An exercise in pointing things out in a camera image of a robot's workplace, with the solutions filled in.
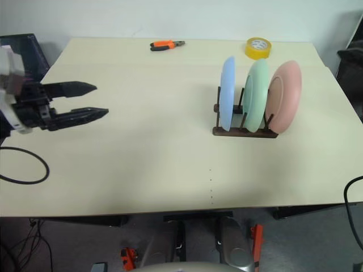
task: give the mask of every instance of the white wall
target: white wall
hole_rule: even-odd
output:
[[[0,0],[0,35],[36,34],[53,63],[70,37],[311,41],[335,71],[363,0]]]

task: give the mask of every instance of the table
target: table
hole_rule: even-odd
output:
[[[363,125],[310,43],[273,42],[270,76],[284,61],[301,65],[301,103],[276,139],[216,137],[213,105],[223,61],[236,56],[236,101],[253,60],[243,41],[187,40],[149,51],[151,39],[72,39],[43,83],[78,80],[98,90],[59,98],[65,112],[101,107],[87,125],[21,135],[3,146],[31,150],[50,177],[25,186],[0,181],[1,216],[76,216],[342,203],[363,172]],[[44,173],[33,158],[2,150],[1,172]],[[363,201],[355,184],[350,201]]]

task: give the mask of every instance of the yellow tape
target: yellow tape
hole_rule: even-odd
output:
[[[246,44],[246,50],[244,53],[254,60],[260,58],[268,58],[271,51],[271,43],[264,38],[250,38]]]

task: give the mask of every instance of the dish rack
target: dish rack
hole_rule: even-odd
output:
[[[270,122],[273,118],[273,114],[270,115],[268,120],[266,120],[265,114],[263,114],[263,120],[264,120],[265,126],[262,129],[257,129],[257,131],[255,131],[255,132],[250,132],[245,127],[243,127],[244,122],[247,117],[247,113],[243,113],[243,109],[241,106],[243,92],[244,92],[244,88],[242,88],[242,90],[241,90],[238,105],[233,105],[233,114],[243,114],[242,122],[240,123],[239,127],[235,127],[235,128],[232,127],[232,128],[230,128],[229,131],[226,131],[220,126],[221,87],[218,86],[217,103],[214,105],[214,112],[217,113],[217,120],[216,120],[216,126],[213,128],[213,135],[230,136],[230,137],[276,138],[278,136],[278,134],[268,128],[268,125],[270,124]]]

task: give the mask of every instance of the gray carpet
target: gray carpet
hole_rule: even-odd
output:
[[[353,264],[363,262],[363,252],[353,238],[343,207],[284,220],[274,220],[269,209],[235,209],[233,213],[243,228],[254,223],[264,226],[260,272],[352,272]],[[356,229],[363,236],[363,203],[352,206],[352,213]],[[142,255],[163,216],[133,215],[121,228],[46,220],[41,231],[52,247],[54,272],[88,272],[96,262],[108,262],[108,271],[116,272],[123,270],[120,248],[134,247]],[[0,226],[1,241],[9,246],[25,238],[29,230],[27,218],[1,218]],[[214,222],[188,220],[185,228],[187,260],[218,262]],[[12,271],[9,258],[2,265],[4,272]],[[50,271],[44,243],[23,271]]]

